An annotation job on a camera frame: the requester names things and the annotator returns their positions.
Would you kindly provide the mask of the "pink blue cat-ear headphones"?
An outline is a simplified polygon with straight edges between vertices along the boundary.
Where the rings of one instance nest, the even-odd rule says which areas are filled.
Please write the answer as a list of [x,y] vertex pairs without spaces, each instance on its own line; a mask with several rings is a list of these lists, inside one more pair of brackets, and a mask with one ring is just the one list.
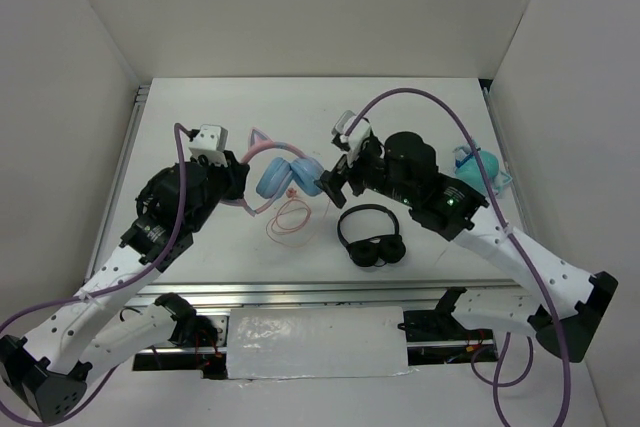
[[252,128],[248,139],[248,150],[242,157],[241,163],[248,164],[258,154],[267,150],[282,150],[294,154],[296,158],[289,162],[282,157],[274,158],[259,179],[255,191],[266,203],[253,209],[244,198],[224,201],[224,205],[241,207],[254,217],[269,209],[271,205],[283,197],[294,182],[307,196],[315,197],[321,194],[316,185],[320,180],[324,168],[313,157],[307,156],[301,149],[285,143],[272,140],[263,131]]

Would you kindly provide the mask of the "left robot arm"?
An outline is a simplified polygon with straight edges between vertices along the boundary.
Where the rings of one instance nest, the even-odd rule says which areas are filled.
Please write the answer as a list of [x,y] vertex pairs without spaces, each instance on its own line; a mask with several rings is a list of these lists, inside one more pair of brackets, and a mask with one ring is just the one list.
[[40,425],[67,420],[91,383],[142,349],[216,341],[212,322],[176,293],[116,317],[192,245],[220,201],[243,194],[248,173],[230,151],[220,165],[200,156],[162,169],[141,190],[137,219],[73,301],[22,336],[2,337],[2,380]]

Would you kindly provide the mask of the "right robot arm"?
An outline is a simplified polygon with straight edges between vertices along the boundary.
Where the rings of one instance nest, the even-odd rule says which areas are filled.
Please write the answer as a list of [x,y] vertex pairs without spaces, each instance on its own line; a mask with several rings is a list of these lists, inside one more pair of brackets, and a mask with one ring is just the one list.
[[527,292],[524,300],[473,300],[452,288],[435,315],[438,332],[454,339],[464,331],[491,329],[532,336],[549,353],[582,361],[618,287],[606,271],[590,273],[553,254],[516,227],[503,225],[488,199],[463,181],[440,172],[436,152],[404,131],[380,142],[371,132],[336,133],[342,156],[317,184],[337,207],[349,185],[405,205],[423,228],[488,261]]

